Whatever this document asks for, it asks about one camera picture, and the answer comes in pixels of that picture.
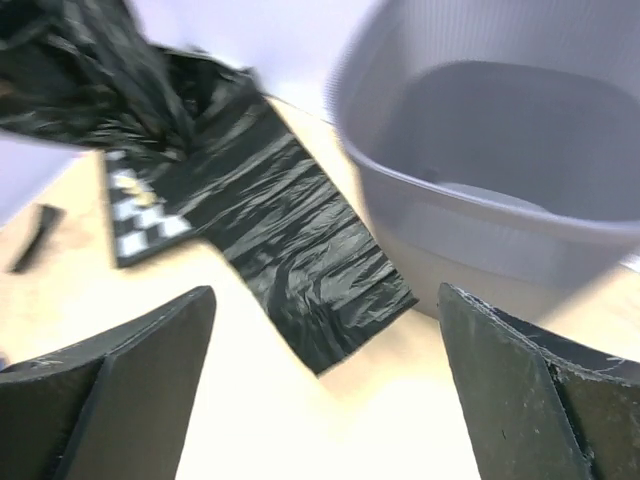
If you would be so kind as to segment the black white chessboard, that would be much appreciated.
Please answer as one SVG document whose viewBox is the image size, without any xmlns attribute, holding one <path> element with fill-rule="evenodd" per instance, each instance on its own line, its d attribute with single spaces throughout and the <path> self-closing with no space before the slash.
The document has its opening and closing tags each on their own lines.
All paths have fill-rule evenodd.
<svg viewBox="0 0 640 480">
<path fill-rule="evenodd" d="M 195 236 L 191 223 L 171 212 L 166 200 L 130 167 L 125 151 L 106 151 L 103 166 L 118 268 L 132 267 Z"/>
</svg>

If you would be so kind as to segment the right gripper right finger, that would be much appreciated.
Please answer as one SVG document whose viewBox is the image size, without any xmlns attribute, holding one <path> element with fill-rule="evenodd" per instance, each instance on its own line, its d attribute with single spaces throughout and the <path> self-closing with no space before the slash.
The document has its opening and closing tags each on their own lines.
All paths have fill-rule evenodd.
<svg viewBox="0 0 640 480">
<path fill-rule="evenodd" d="M 639 365 L 450 284 L 439 323 L 481 478 L 636 480 Z"/>
</svg>

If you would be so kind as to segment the grey plastic trash bin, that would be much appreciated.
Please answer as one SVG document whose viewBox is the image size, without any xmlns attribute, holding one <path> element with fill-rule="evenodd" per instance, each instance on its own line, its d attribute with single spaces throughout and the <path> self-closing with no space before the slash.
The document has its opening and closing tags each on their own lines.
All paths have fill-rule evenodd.
<svg viewBox="0 0 640 480">
<path fill-rule="evenodd" d="M 328 87 L 376 238 L 526 320 L 639 244 L 635 1 L 381 1 Z"/>
</svg>

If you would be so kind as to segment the black plastic trash bag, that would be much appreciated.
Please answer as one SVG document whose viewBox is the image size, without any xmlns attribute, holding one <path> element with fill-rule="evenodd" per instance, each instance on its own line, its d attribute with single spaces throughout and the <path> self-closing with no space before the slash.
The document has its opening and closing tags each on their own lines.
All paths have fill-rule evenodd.
<svg viewBox="0 0 640 480">
<path fill-rule="evenodd" d="M 150 44 L 123 1 L 2 3 L 1 126 L 125 151 L 315 374 L 415 305 L 251 71 Z"/>
</svg>

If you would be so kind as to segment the small black flat piece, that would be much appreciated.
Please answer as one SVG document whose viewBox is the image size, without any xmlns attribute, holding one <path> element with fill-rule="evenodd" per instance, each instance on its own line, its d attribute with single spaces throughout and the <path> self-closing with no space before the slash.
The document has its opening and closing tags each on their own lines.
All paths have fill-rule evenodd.
<svg viewBox="0 0 640 480">
<path fill-rule="evenodd" d="M 39 252 L 44 248 L 47 238 L 66 213 L 64 209 L 50 204 L 40 204 L 38 208 L 36 228 L 33 235 L 11 266 L 10 273 L 22 274 L 32 267 Z"/>
</svg>

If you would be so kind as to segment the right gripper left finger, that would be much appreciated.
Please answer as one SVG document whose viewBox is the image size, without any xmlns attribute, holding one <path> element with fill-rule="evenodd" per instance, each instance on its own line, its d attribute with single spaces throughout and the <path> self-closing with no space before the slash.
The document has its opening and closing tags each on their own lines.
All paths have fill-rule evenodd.
<svg viewBox="0 0 640 480">
<path fill-rule="evenodd" d="M 175 478 L 215 311 L 198 286 L 3 369 L 2 478 Z"/>
</svg>

